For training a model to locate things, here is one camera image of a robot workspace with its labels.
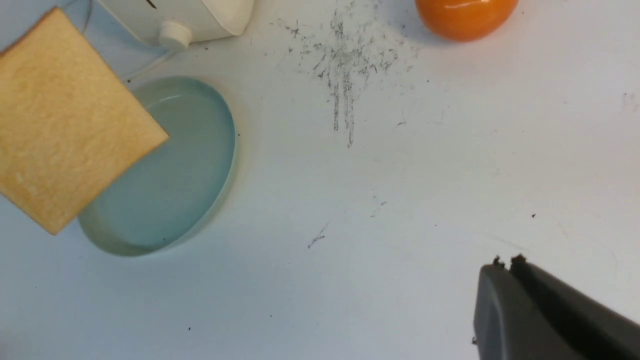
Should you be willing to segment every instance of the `white cap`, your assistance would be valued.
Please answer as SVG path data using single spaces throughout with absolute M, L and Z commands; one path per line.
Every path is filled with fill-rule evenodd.
M 178 22 L 165 20 L 160 24 L 158 42 L 169 51 L 186 50 L 193 39 L 191 30 Z

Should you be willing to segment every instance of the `white surface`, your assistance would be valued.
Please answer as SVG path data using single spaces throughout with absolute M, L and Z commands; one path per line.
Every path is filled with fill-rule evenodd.
M 640 321 L 640 3 L 523 0 L 465 45 L 409 0 L 256 6 L 147 74 L 227 98 L 218 216 L 122 259 L 1 199 L 0 357 L 477 359 L 477 272 L 519 252 Z
M 253 0 L 96 1 L 137 39 L 150 45 L 159 43 L 161 24 L 166 20 L 187 27 L 194 42 L 240 35 L 253 7 Z

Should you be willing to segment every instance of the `orange object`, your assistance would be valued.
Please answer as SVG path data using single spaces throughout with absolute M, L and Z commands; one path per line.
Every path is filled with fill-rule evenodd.
M 415 4 L 422 21 L 433 33 L 466 42 L 499 28 L 518 0 L 415 0 Z

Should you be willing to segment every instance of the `dirt specks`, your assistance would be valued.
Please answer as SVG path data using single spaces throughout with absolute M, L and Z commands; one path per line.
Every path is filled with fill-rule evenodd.
M 311 247 L 314 246 L 314 244 L 317 243 L 318 240 L 324 239 L 323 233 L 328 226 L 329 226 L 329 223 L 327 222 L 326 225 L 322 228 L 322 230 L 320 230 L 320 233 L 318 233 L 318 235 L 315 238 L 313 238 L 313 240 L 311 240 L 311 243 L 307 245 L 308 249 L 311 249 Z
M 635 113 L 640 110 L 640 102 L 636 99 L 634 93 L 624 93 L 622 95 L 622 112 Z
M 333 130 L 345 134 L 347 148 L 355 141 L 360 96 L 371 85 L 382 84 L 387 74 L 411 72 L 419 52 L 402 34 L 359 15 L 373 10 L 375 19 L 378 5 L 373 9 L 370 5 L 351 1 L 319 24 L 304 26 L 296 21 L 291 25 L 282 19 L 274 23 L 292 36 L 286 65 L 281 69 L 293 67 L 298 74 L 327 85 L 327 100 L 333 103 Z

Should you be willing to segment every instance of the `white bottle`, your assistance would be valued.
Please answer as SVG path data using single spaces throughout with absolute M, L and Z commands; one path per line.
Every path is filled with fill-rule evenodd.
M 171 51 L 242 34 L 253 8 L 253 0 L 98 1 L 138 40 Z

